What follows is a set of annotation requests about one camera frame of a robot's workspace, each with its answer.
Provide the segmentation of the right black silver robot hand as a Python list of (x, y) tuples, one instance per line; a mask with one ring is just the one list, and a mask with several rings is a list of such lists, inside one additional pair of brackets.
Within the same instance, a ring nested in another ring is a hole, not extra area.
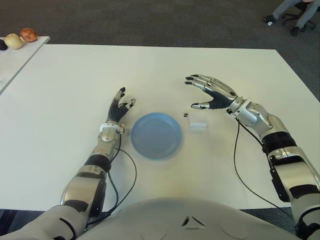
[(239, 97), (231, 87), (211, 76), (193, 74), (187, 76), (184, 83), (199, 88), (212, 97), (212, 100), (208, 102), (193, 103), (191, 105), (192, 109), (232, 109), (234, 106), (239, 106), (244, 101), (244, 99)]

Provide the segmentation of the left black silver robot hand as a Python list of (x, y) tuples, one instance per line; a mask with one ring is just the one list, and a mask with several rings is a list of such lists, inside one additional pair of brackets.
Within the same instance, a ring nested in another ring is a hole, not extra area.
[(119, 123), (120, 120), (127, 114), (129, 109), (131, 109), (135, 105), (135, 98), (131, 99), (129, 102), (120, 103), (120, 100), (125, 96), (125, 91), (126, 88), (122, 87), (114, 95), (108, 110), (106, 122)]

